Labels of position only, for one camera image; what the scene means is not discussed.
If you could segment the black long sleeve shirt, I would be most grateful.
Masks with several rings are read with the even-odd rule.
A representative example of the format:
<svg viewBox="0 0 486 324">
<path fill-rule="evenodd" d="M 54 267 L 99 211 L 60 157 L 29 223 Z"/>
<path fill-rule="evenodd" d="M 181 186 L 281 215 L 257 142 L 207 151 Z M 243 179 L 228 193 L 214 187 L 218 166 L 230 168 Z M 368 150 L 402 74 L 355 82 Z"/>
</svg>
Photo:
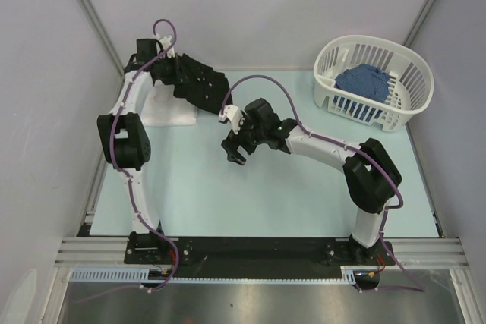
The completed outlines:
<svg viewBox="0 0 486 324">
<path fill-rule="evenodd" d="M 176 81 L 173 96 L 198 109 L 218 115 L 222 107 L 233 103 L 225 74 L 186 54 L 177 58 Z"/>
</svg>

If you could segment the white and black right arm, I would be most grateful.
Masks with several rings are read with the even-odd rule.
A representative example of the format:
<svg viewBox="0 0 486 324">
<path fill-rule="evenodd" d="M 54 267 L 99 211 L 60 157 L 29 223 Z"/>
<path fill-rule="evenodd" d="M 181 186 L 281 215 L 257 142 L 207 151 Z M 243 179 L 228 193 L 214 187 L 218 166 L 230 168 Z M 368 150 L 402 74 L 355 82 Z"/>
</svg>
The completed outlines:
<svg viewBox="0 0 486 324">
<path fill-rule="evenodd" d="M 230 162 L 244 165 L 241 149 L 252 154 L 259 145 L 267 145 L 343 173 L 349 196 L 357 207 L 348 259 L 358 264 L 374 260 L 386 207 L 402 182 L 402 175 L 380 141 L 369 138 L 363 143 L 348 144 L 306 133 L 295 119 L 280 119 L 265 99 L 254 100 L 244 109 L 226 105 L 219 112 L 219 121 L 231 125 L 221 143 Z"/>
</svg>

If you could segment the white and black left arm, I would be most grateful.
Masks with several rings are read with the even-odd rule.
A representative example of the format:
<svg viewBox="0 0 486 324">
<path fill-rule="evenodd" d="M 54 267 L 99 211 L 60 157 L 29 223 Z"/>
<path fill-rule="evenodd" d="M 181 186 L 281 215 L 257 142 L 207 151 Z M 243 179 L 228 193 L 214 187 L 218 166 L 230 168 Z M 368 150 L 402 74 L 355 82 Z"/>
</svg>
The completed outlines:
<svg viewBox="0 0 486 324">
<path fill-rule="evenodd" d="M 119 173 L 132 209 L 125 262 L 178 262 L 178 248 L 164 235 L 159 213 L 150 198 L 144 166 L 150 161 L 151 144 L 141 114 L 155 82 L 159 62 L 174 55 L 174 36 L 140 39 L 130 59 L 120 95 L 109 113 L 96 125 L 105 160 Z"/>
</svg>

